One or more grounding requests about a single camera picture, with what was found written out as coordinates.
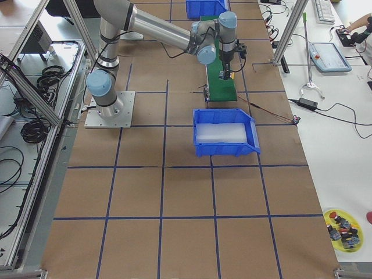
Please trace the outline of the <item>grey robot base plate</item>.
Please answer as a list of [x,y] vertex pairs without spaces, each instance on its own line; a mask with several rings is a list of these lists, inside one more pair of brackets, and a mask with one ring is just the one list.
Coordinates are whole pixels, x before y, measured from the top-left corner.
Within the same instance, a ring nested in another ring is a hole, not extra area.
[[116,102],[108,107],[97,106],[91,98],[85,119],[85,128],[130,128],[135,102],[134,91],[116,91]]

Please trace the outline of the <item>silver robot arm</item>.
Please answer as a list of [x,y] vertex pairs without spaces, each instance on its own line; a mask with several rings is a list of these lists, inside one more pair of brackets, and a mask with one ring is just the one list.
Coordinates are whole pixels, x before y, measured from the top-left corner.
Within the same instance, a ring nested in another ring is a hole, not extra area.
[[94,1],[100,18],[100,46],[86,85],[102,119],[123,114],[125,103],[115,90],[120,59],[119,38],[140,33],[163,45],[196,56],[202,65],[219,60],[222,80],[231,78],[231,61],[237,51],[237,15],[225,11],[215,19],[194,22],[189,30],[139,9],[131,1]]

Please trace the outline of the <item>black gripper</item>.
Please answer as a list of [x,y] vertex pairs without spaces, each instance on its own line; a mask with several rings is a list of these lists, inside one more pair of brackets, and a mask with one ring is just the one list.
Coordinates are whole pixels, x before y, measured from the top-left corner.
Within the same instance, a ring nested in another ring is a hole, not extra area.
[[235,54],[235,50],[231,51],[222,51],[219,50],[219,59],[223,64],[223,79],[228,80],[230,79],[230,62],[233,60]]

